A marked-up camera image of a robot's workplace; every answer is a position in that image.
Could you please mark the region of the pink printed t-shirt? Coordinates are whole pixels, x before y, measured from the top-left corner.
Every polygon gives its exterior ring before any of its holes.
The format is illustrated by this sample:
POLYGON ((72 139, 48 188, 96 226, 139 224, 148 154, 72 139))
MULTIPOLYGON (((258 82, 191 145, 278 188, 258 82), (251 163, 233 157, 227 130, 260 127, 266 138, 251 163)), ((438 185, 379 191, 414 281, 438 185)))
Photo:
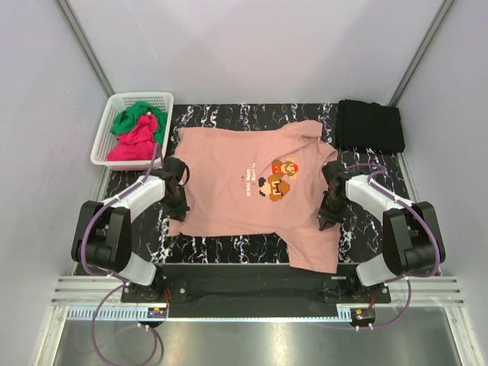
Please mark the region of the pink printed t-shirt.
POLYGON ((294 268, 334 274, 340 226, 321 230, 317 214, 327 183, 322 167, 338 157, 323 125, 305 120, 277 130, 182 127, 175 157, 189 168, 189 206, 169 236, 277 234, 294 268))

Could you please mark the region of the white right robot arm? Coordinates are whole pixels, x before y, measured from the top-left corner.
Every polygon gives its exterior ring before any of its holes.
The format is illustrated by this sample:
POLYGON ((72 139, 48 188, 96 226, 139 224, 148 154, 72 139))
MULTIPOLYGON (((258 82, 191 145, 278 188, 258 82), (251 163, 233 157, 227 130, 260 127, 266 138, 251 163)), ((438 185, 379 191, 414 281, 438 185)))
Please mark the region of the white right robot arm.
POLYGON ((325 291, 329 296, 359 303, 370 300, 390 282, 436 275, 445 260, 435 208, 426 201, 407 200, 380 185, 375 176, 385 172, 382 165, 359 163, 345 167, 338 160, 322 168, 328 188, 317 214, 320 230, 340 223, 349 203, 358 204, 376 217, 382 228, 381 253, 338 280, 333 291, 325 291))

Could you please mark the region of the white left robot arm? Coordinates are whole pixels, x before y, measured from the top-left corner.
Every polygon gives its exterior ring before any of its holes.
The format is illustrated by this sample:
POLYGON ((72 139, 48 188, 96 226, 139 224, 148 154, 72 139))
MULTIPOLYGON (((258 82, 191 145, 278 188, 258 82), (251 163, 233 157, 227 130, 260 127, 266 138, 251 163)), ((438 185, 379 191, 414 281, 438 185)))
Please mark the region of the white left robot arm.
POLYGON ((79 212, 71 256, 91 275, 109 275, 138 286, 149 302, 170 298, 162 269, 133 251, 132 224, 155 203, 182 223, 189 211, 185 185, 188 166, 175 157, 164 158, 160 169, 149 169, 130 187, 104 201, 86 201, 79 212))

